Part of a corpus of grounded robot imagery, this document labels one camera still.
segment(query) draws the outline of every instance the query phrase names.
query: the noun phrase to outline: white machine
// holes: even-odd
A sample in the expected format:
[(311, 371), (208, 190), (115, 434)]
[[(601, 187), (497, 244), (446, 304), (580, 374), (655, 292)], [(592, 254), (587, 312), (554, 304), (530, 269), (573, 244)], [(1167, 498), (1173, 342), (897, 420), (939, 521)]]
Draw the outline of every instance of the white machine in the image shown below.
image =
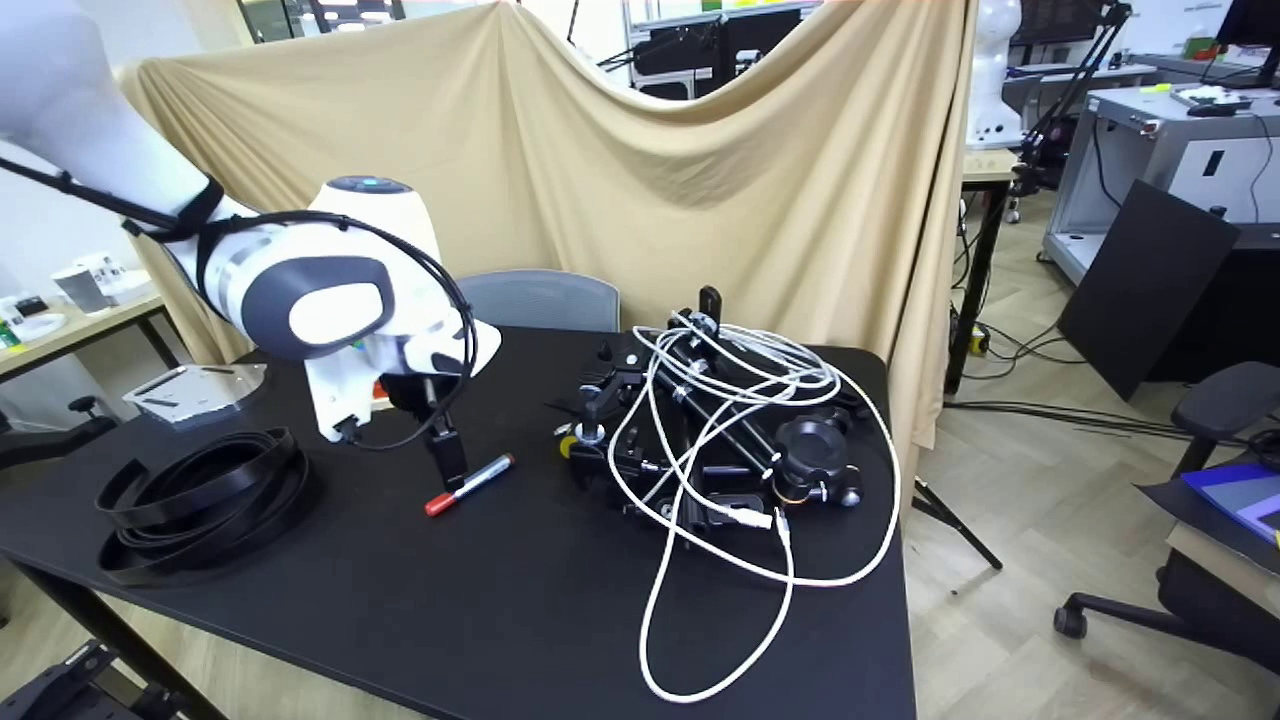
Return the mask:
[(497, 356), (410, 187), (356, 176), (311, 210), (247, 210), (128, 106), (77, 0), (0, 11), (0, 87), (0, 140), (69, 172), (42, 185), (115, 202), (269, 358), (306, 369), (324, 439), (367, 424), (378, 374), (472, 374)]
[(1023, 118), (1003, 104), (1008, 34), (1018, 29), (1018, 0), (980, 0), (967, 77), (967, 146), (1015, 146)]

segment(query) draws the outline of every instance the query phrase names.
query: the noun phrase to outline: floor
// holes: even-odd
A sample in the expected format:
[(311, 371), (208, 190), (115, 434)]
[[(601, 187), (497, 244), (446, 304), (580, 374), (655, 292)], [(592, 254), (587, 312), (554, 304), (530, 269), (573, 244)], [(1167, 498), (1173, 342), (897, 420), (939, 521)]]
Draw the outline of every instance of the floor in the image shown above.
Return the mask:
[[(1023, 202), (1023, 224), (1000, 236), (985, 321), (1018, 339), (1047, 327), (1066, 295), (1034, 258), (1050, 197)], [(1162, 424), (1177, 387), (1145, 387), (1121, 405), (1087, 365), (1000, 356), (967, 365), (958, 401), (1034, 401), (1123, 410)], [(1269, 720), (1280, 679), (1167, 634), (1095, 618), (1087, 641), (1050, 631), (1050, 609), (1073, 590), (1152, 602), (1167, 515), (1133, 482), (1162, 478), (1178, 442), (997, 410), (942, 410), (922, 478), (1003, 554), (986, 562), (942, 525), (902, 521), (917, 702), (922, 720), (1018, 715), (1223, 715)], [(27, 583), (11, 588), (11, 626), (0, 631), (0, 695), (56, 662), (82, 631)], [(196, 689), (237, 720), (410, 715), (343, 684), (277, 662), (159, 615), (120, 609)]]

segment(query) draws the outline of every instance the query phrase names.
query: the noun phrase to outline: beige cloth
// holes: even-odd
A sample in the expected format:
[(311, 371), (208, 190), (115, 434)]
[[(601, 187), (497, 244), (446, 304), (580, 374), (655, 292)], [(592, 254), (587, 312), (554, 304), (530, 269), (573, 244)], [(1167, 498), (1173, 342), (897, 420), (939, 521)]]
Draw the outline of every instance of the beige cloth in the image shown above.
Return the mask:
[[(830, 0), (701, 104), (602, 87), (510, 5), (149, 60), (122, 87), (252, 207), (395, 176), (425, 190), (455, 274), (568, 269), (617, 282), (631, 321), (717, 282), (736, 323), (872, 346), (912, 455), (939, 410), (967, 16)], [(245, 346), (156, 253), (150, 269), (196, 356)]]

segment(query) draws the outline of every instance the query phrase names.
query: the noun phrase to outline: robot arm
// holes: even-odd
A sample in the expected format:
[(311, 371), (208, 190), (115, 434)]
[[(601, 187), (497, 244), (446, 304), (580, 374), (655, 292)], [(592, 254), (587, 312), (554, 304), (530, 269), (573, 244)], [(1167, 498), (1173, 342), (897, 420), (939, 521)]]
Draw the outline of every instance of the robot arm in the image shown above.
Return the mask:
[(426, 273), (439, 247), (410, 187), (330, 178), (311, 199), (316, 216), (290, 210), (304, 224), (255, 224), (122, 104), (77, 0), (0, 16), (0, 87), (0, 140), (69, 172), (69, 190), (138, 207), (138, 230), (165, 236), (223, 321), (269, 358), (304, 358), (324, 439), (367, 420), (376, 374), (463, 374), (497, 356), (497, 327), (472, 323), (453, 281)]

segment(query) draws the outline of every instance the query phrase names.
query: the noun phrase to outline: black table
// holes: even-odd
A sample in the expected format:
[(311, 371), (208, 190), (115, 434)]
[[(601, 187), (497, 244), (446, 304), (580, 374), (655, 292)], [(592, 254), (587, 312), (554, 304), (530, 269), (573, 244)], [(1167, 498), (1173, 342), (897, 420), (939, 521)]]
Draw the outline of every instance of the black table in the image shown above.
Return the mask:
[[(550, 401), (582, 378), (601, 342), (602, 335), (577, 331), (504, 335), (455, 424), (472, 459), (510, 453), (515, 466), (444, 521), (419, 515), (439, 486), (425, 446), (328, 446), (311, 430), (304, 374), (273, 369), (228, 424), (289, 424), (320, 466), (324, 498), (290, 534), (215, 575), (112, 588), (96, 566), (108, 532), (96, 490), (108, 470), (128, 455), (167, 459), (228, 430), (172, 434), (156, 420), (131, 420), (69, 455), (51, 478), (0, 482), (0, 552), (138, 676), (175, 689), (196, 715), (215, 706), (90, 590), (435, 715), (676, 715), (636, 673), (658, 532), (582, 496), (550, 442), (562, 420)], [(882, 401), (876, 356), (830, 358)], [(405, 427), (398, 410), (372, 424), (386, 434)], [(872, 554), (891, 498), (876, 442), (867, 434), (860, 446), (862, 508), (792, 521), (801, 573), (841, 573)], [(650, 631), (655, 676), (676, 689), (721, 679), (766, 626), (776, 600), (776, 583), (681, 552)], [(899, 544), (854, 588), (794, 590), (773, 652), (697, 715), (917, 715)]]

